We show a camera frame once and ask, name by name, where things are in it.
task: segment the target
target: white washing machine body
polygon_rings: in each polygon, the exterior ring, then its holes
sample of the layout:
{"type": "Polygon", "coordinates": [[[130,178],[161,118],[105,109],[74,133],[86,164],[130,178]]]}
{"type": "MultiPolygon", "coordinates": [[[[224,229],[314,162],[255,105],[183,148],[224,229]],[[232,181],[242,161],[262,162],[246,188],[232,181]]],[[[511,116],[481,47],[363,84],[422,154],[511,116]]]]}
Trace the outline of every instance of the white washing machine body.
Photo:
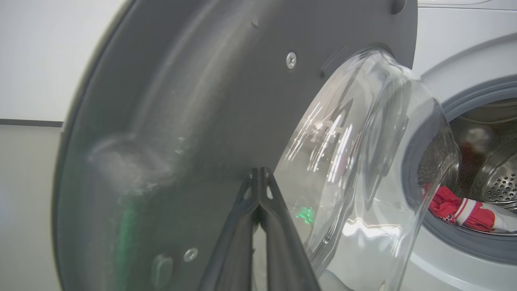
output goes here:
{"type": "MultiPolygon", "coordinates": [[[[480,84],[517,75],[517,2],[438,2],[419,2],[413,70],[442,104],[480,84]]],[[[401,290],[515,290],[516,273],[516,265],[460,251],[422,226],[401,290]]]]}

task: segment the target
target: laundry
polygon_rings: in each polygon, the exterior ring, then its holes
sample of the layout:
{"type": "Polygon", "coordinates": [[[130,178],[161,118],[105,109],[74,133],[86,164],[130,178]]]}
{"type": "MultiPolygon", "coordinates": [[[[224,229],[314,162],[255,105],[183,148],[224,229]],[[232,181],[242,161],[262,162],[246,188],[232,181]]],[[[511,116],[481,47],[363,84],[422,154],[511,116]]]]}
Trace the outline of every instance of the laundry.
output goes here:
{"type": "Polygon", "coordinates": [[[473,230],[517,231],[517,214],[491,203],[459,198],[446,186],[438,189],[429,210],[449,224],[458,224],[473,230]]]}

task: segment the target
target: screw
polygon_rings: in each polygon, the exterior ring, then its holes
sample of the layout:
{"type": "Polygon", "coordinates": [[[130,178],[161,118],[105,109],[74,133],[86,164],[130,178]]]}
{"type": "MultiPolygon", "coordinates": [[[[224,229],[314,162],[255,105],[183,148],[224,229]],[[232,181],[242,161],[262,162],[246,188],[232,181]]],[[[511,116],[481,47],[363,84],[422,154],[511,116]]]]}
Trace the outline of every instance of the screw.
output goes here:
{"type": "Polygon", "coordinates": [[[185,255],[183,255],[183,260],[186,261],[187,263],[190,261],[193,261],[197,257],[198,252],[199,251],[196,248],[189,249],[185,253],[185,255]]]}
{"type": "Polygon", "coordinates": [[[165,255],[159,254],[153,260],[153,268],[151,270],[151,283],[155,289],[160,289],[167,285],[172,276],[172,259],[165,255]]]}
{"type": "Polygon", "coordinates": [[[296,66],[296,54],[294,52],[287,54],[287,57],[285,58],[285,64],[289,70],[292,70],[294,66],[296,66]]]}

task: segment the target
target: white stripe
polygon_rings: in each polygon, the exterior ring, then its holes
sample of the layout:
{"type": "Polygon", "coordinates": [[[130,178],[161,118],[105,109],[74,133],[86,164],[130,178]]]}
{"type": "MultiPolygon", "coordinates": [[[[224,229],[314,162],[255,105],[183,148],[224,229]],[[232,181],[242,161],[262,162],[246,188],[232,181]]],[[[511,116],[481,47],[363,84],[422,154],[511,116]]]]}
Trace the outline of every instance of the white stripe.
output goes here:
{"type": "Polygon", "coordinates": [[[463,208],[463,211],[461,213],[457,213],[458,217],[456,217],[456,223],[458,225],[463,225],[465,223],[467,218],[470,216],[470,214],[474,210],[474,207],[476,206],[477,201],[468,199],[468,198],[463,198],[462,204],[464,204],[464,203],[465,203],[465,208],[463,208]]]}

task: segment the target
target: washing machine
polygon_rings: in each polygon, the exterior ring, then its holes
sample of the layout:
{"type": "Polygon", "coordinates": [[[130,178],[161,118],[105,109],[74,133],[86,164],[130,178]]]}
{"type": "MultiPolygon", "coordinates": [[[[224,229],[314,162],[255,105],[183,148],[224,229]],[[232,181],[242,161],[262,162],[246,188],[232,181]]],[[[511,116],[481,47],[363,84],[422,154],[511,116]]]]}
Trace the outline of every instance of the washing machine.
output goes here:
{"type": "MultiPolygon", "coordinates": [[[[473,261],[480,273],[504,274],[497,283],[509,287],[510,257],[464,243],[475,236],[488,246],[495,236],[436,224],[427,206],[443,181],[459,175],[449,122],[510,98],[493,97],[492,88],[512,84],[513,60],[495,50],[513,42],[503,27],[515,23],[513,12],[490,18],[501,24],[497,37],[494,23],[468,14],[488,9],[419,9],[409,0],[128,2],[62,137],[52,224],[63,290],[215,290],[220,277],[207,276],[219,271],[214,262],[233,266],[243,257],[253,263],[248,286],[266,289],[272,278],[279,282],[270,262],[285,263],[282,252],[280,260],[268,252],[282,244],[275,237],[293,243],[286,253],[302,250],[302,266],[275,270],[310,265],[300,279],[318,278],[323,290],[497,286],[465,268],[473,261]],[[449,23],[439,16],[429,35],[420,25],[416,42],[417,13],[423,23],[433,9],[449,23]],[[459,29],[467,26],[480,31],[459,29]],[[481,32],[485,40],[475,37],[481,32]],[[453,49],[432,35],[465,40],[453,49]],[[256,167],[269,168],[261,177],[278,184],[281,195],[267,199],[291,217],[281,223],[287,230],[256,230],[253,252],[222,256],[224,230],[235,223],[228,217],[256,167]],[[208,277],[215,283],[206,285],[208,277]]],[[[314,289],[284,278],[284,289],[314,289]]]]}

